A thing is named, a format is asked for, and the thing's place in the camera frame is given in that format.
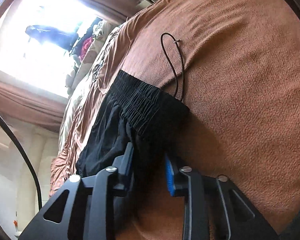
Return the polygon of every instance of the cable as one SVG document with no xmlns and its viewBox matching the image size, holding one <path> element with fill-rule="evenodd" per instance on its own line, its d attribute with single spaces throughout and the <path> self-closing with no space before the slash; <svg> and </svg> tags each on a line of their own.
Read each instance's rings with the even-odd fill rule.
<svg viewBox="0 0 300 240">
<path fill-rule="evenodd" d="M 18 139 L 16 138 L 16 136 L 13 134 L 13 132 L 10 130 L 10 128 L 8 127 L 8 125 L 5 123 L 5 121 L 2 119 L 2 117 L 0 116 L 0 127 L 5 131 L 5 133 L 9 136 L 9 138 L 11 139 L 11 141 L 14 143 L 14 145 L 17 147 L 17 149 L 19 150 L 19 152 L 21 153 L 23 159 L 25 160 L 31 175 L 34 179 L 34 183 L 35 183 L 35 187 L 37 189 L 37 194 L 38 194 L 38 206 L 39 206 L 39 210 L 42 208 L 42 199 L 41 199 L 41 189 L 40 189 L 40 184 L 39 184 L 39 180 L 37 175 L 35 174 L 34 168 L 25 152 L 25 150 L 23 149 L 23 147 L 21 146 L 20 142 L 18 141 Z"/>
<path fill-rule="evenodd" d="M 173 72 L 173 75 L 174 75 L 174 79 L 176 81 L 176 90 L 174 92 L 173 97 L 176 97 L 177 92 L 178 92 L 178 87 L 179 87 L 178 76 L 177 76 L 176 71 L 175 71 L 175 69 L 173 67 L 173 64 L 171 63 L 171 60 L 170 60 L 170 58 L 169 58 L 169 56 L 168 56 L 168 54 L 166 52 L 166 49 L 164 48 L 164 45 L 163 45 L 163 37 L 164 37 L 164 35 L 168 35 L 168 36 L 170 36 L 173 39 L 173 43 L 176 45 L 176 47 L 178 49 L 178 52 L 179 52 L 180 59 L 181 59 L 182 90 L 181 90 L 180 101 L 182 102 L 184 94 L 185 94 L 185 63 L 183 62 L 182 53 L 181 53 L 181 50 L 180 50 L 180 48 L 178 46 L 178 42 L 180 40 L 176 40 L 170 33 L 163 33 L 163 34 L 161 34 L 161 37 L 160 37 L 162 50 L 163 50 L 163 52 L 164 52 L 164 54 L 165 54 L 165 56 L 166 56 L 166 58 L 167 58 L 167 60 L 169 62 L 169 65 L 170 65 L 170 67 L 172 69 L 172 72 Z"/>
</svg>

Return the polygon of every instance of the bright window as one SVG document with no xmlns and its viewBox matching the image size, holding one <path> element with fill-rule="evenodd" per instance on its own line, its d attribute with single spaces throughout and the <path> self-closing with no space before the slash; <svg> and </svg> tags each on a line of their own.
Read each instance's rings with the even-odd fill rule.
<svg viewBox="0 0 300 240">
<path fill-rule="evenodd" d="M 0 49 L 0 70 L 31 85 L 68 97 L 66 74 L 74 63 L 69 53 L 25 33 L 29 25 L 49 25 L 83 36 L 97 12 L 76 0 L 22 0 L 9 22 Z"/>
</svg>

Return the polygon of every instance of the drawstring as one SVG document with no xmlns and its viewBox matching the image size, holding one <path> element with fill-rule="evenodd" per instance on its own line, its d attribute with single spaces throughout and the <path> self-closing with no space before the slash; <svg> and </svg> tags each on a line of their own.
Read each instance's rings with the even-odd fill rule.
<svg viewBox="0 0 300 240">
<path fill-rule="evenodd" d="M 165 48 L 164 48 L 164 45 L 163 45 L 163 36 L 164 36 L 164 35 L 169 35 L 169 36 L 173 39 L 173 43 L 176 45 L 177 50 L 178 50 L 179 55 L 180 55 L 180 59 L 181 59 L 181 73 L 182 73 L 182 90 L 181 90 L 181 98 L 180 98 L 180 101 L 182 102 L 183 97 L 184 97 L 184 93 L 185 93 L 185 64 L 184 64 L 184 62 L 183 62 L 181 50 L 180 50 L 180 48 L 179 48 L 179 46 L 178 46 L 178 42 L 179 42 L 180 40 L 176 40 L 170 33 L 163 33 L 163 34 L 161 35 L 161 38 L 160 38 L 162 50 L 163 50 L 163 52 L 164 52 L 164 54 L 165 54 L 165 56 L 166 56 L 166 58 L 167 58 L 167 60 L 168 60 L 168 62 L 169 62 L 169 65 L 170 65 L 170 67 L 171 67 L 171 69 L 172 69 L 172 72 L 173 72 L 173 75 L 174 75 L 174 79 L 175 79 L 175 82 L 176 82 L 176 90 L 175 90 L 175 92 L 174 92 L 173 97 L 176 97 L 177 92 L 178 92 L 178 87 L 179 87 L 179 84 L 178 84 L 178 77 L 177 77 L 176 71 L 175 71 L 175 69 L 174 69 L 174 67 L 173 67 L 173 64 L 171 63 L 171 60 L 170 60 L 170 58 L 169 58 L 169 56 L 168 56 L 168 54 L 167 54 L 167 52 L 166 52 L 166 50 L 165 50 Z"/>
</svg>

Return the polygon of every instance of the black shorts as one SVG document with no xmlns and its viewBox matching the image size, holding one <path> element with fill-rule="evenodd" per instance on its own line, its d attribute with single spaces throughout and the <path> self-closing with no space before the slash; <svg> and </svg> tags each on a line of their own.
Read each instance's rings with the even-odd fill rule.
<svg viewBox="0 0 300 240">
<path fill-rule="evenodd" d="M 153 165 L 162 158 L 163 149 L 174 140 L 180 122 L 188 113 L 189 108 L 173 96 L 120 71 L 76 163 L 77 174 L 96 175 L 123 155 L 131 142 L 133 191 L 143 190 L 154 174 Z M 122 217 L 119 206 L 123 201 L 127 202 L 127 198 L 114 201 L 115 220 Z"/>
</svg>

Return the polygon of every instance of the metal screw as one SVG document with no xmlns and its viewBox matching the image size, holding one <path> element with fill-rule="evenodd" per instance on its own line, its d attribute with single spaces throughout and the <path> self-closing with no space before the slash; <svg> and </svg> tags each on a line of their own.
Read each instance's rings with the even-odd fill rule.
<svg viewBox="0 0 300 240">
<path fill-rule="evenodd" d="M 81 177 L 80 177 L 79 175 L 77 175 L 77 174 L 71 175 L 71 176 L 69 177 L 69 180 L 70 180 L 71 182 L 78 182 L 80 179 L 81 179 Z"/>
<path fill-rule="evenodd" d="M 117 171 L 117 168 L 114 166 L 109 166 L 109 167 L 106 167 L 106 171 L 113 173 L 113 172 Z"/>
<path fill-rule="evenodd" d="M 191 171 L 192 171 L 192 168 L 189 167 L 189 166 L 184 166 L 184 167 L 182 167 L 180 170 L 183 171 L 183 172 L 191 172 Z"/>
<path fill-rule="evenodd" d="M 226 175 L 219 175 L 218 180 L 220 180 L 221 182 L 226 182 L 228 181 L 228 177 Z"/>
</svg>

